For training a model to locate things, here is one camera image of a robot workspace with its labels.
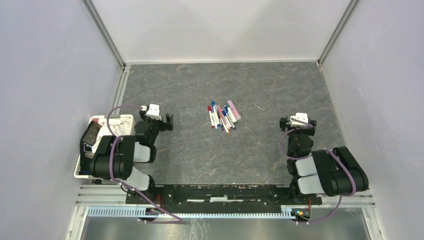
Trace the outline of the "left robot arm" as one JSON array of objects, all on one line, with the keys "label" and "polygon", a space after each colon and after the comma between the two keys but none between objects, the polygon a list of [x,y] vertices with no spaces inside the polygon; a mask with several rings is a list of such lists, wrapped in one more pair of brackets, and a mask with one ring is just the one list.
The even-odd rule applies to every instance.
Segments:
[{"label": "left robot arm", "polygon": [[154,117],[152,110],[140,110],[141,120],[134,126],[134,134],[123,134],[118,142],[115,136],[104,136],[89,164],[89,173],[102,180],[117,180],[126,188],[138,190],[138,197],[145,204],[153,203],[157,190],[153,177],[142,173],[135,163],[153,163],[157,148],[155,141],[160,132],[172,131],[174,116],[166,114],[166,121],[160,115]]}]

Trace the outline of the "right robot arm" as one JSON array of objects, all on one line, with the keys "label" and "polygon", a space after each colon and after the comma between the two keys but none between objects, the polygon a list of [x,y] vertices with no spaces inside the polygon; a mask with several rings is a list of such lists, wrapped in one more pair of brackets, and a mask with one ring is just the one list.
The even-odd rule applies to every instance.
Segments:
[{"label": "right robot arm", "polygon": [[317,122],[306,113],[282,117],[279,127],[287,139],[287,171],[293,176],[289,199],[302,204],[309,195],[352,196],[369,189],[369,179],[346,146],[313,150]]}]

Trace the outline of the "dark blue capped marker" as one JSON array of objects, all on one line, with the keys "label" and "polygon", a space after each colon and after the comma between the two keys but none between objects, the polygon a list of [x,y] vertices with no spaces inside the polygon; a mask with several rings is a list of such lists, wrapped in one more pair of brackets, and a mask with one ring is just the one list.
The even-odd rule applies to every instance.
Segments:
[{"label": "dark blue capped marker", "polygon": [[222,110],[222,113],[223,113],[223,115],[224,115],[224,117],[225,117],[225,119],[226,119],[226,122],[227,122],[227,125],[228,125],[228,128],[229,129],[233,129],[233,130],[235,130],[236,129],[236,127],[235,127],[235,125],[234,125],[234,123],[232,122],[232,119],[231,119],[231,117],[229,116],[229,114],[223,109]]}]

